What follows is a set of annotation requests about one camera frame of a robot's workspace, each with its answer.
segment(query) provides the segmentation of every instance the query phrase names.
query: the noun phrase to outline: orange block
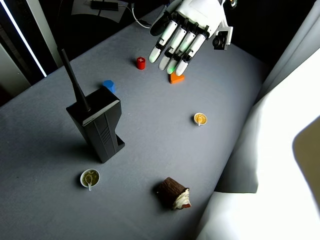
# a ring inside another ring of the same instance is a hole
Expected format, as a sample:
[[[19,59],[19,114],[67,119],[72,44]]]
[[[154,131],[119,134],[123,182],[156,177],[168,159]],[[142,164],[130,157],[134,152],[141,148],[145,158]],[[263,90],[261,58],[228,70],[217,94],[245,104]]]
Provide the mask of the orange block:
[[[177,84],[185,80],[185,76],[177,76],[174,72],[170,74],[170,83],[171,84]]]

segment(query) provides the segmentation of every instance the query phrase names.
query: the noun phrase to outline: small bowl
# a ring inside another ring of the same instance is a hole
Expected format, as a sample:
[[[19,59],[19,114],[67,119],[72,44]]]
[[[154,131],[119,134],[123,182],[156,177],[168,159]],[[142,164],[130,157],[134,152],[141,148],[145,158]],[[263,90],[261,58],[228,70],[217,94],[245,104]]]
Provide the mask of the small bowl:
[[[81,177],[80,177],[80,183],[81,183],[81,185],[82,186],[84,186],[85,188],[88,188],[89,186],[87,186],[87,185],[85,185],[85,184],[87,184],[87,182],[86,182],[86,180],[84,179],[84,176],[87,174],[87,173],[89,173],[89,172],[93,172],[92,174],[94,174],[94,173],[97,173],[98,174],[98,181],[95,183],[95,184],[93,184],[93,185],[91,185],[91,187],[93,188],[95,185],[97,185],[98,183],[99,183],[99,181],[100,181],[100,173],[99,173],[99,171],[98,170],[96,170],[96,169],[87,169],[87,170],[85,170],[82,174],[81,174]]]
[[[193,120],[194,120],[195,124],[197,124],[197,125],[199,126],[199,123],[197,122],[197,119],[196,119],[196,116],[199,115],[199,114],[201,114],[201,115],[203,115],[203,116],[205,117],[205,122],[204,122],[204,123],[200,123],[200,126],[201,126],[201,125],[205,125],[205,124],[208,122],[208,118],[207,118],[207,116],[206,116],[204,113],[202,113],[202,112],[197,112],[197,113],[193,116]]]

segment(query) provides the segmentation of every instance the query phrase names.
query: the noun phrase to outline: gray tabletop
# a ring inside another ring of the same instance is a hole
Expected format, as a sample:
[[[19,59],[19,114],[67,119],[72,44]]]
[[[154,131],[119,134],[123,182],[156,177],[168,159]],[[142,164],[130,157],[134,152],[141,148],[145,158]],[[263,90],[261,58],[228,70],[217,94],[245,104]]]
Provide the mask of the gray tabletop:
[[[112,80],[121,100],[116,133],[125,147],[105,164],[66,112],[75,97],[64,67],[0,108],[0,239],[194,237],[267,69],[234,45],[214,51],[209,40],[185,81],[170,84],[157,64],[134,64],[156,41],[134,23],[71,62],[85,94]],[[197,112],[206,125],[192,122]],[[79,181],[88,168],[101,174],[92,192]],[[152,189],[166,177],[190,188],[191,208],[160,205]]]

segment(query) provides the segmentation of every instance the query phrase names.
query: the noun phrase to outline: black walkie-talkie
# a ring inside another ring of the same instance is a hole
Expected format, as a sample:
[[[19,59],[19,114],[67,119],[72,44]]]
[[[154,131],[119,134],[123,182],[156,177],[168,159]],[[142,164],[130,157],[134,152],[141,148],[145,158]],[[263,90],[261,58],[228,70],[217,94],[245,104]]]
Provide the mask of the black walkie-talkie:
[[[121,102],[106,87],[101,87],[85,96],[65,50],[59,50],[59,54],[71,79],[76,98],[76,103],[66,110],[86,142],[94,148],[101,162],[105,163],[125,146],[115,132],[121,116]]]

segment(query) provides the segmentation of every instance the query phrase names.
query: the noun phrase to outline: robotic hand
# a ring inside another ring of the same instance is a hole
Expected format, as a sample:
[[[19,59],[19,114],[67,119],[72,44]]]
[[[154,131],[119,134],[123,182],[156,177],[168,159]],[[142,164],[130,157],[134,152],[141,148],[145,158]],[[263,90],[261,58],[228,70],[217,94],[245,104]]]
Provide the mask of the robotic hand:
[[[205,40],[214,36],[213,47],[227,50],[231,43],[233,27],[228,26],[224,11],[226,0],[174,0],[153,23],[150,33],[161,37],[149,56],[154,63],[170,42],[159,63],[168,74],[183,74],[191,59]],[[234,9],[237,0],[227,0]]]

